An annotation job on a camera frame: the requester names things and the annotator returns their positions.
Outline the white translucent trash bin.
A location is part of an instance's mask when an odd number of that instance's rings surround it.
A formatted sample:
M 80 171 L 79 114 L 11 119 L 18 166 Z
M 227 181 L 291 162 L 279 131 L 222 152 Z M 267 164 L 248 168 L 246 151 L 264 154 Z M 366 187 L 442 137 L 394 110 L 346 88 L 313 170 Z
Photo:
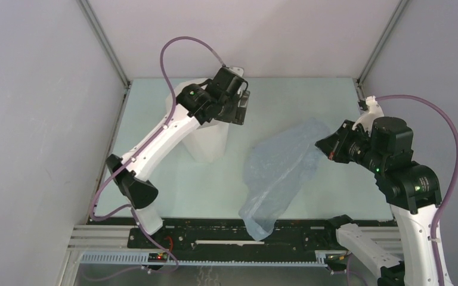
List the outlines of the white translucent trash bin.
M 166 129 L 175 130 L 176 139 L 180 138 L 190 155 L 199 163 L 212 163 L 225 154 L 229 124 L 215 119 L 200 123 L 180 103 L 173 107 L 173 97 L 191 84 L 201 85 L 205 78 L 172 82 L 169 95 L 165 99 L 166 115 L 172 116 Z

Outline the blue plastic trash bag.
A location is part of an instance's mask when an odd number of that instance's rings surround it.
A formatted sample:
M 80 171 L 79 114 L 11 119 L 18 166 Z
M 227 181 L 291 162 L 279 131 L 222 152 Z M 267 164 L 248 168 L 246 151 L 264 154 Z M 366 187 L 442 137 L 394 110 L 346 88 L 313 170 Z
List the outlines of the blue plastic trash bag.
M 255 241 L 270 236 L 304 183 L 317 172 L 323 153 L 315 146 L 330 129 L 312 117 L 258 143 L 243 166 L 248 188 L 239 216 Z

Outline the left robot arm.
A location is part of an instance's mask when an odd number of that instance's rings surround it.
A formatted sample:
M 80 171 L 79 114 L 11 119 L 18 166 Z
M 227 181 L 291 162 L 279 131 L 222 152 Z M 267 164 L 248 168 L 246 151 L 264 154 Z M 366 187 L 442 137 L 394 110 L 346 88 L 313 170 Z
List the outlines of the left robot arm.
M 223 66 L 213 78 L 179 83 L 166 99 L 164 119 L 131 150 L 106 159 L 110 178 L 127 199 L 144 229 L 141 239 L 150 248 L 160 247 L 165 240 L 155 206 L 159 191 L 150 176 L 180 142 L 201 163 L 224 155 L 229 125 L 242 125 L 245 120 L 249 91 L 243 75 L 241 67 Z

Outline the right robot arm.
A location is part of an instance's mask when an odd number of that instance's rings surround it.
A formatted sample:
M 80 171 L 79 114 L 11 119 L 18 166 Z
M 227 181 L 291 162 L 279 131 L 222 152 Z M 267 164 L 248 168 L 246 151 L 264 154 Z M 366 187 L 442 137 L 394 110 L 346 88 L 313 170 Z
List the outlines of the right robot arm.
M 323 241 L 331 249 L 349 249 L 373 271 L 379 285 L 450 285 L 440 229 L 433 223 L 442 202 L 439 179 L 412 159 L 412 141 L 413 131 L 404 120 L 379 117 L 371 131 L 346 120 L 315 143 L 329 160 L 353 162 L 372 172 L 397 222 L 403 259 L 387 255 L 351 223 L 326 229 Z

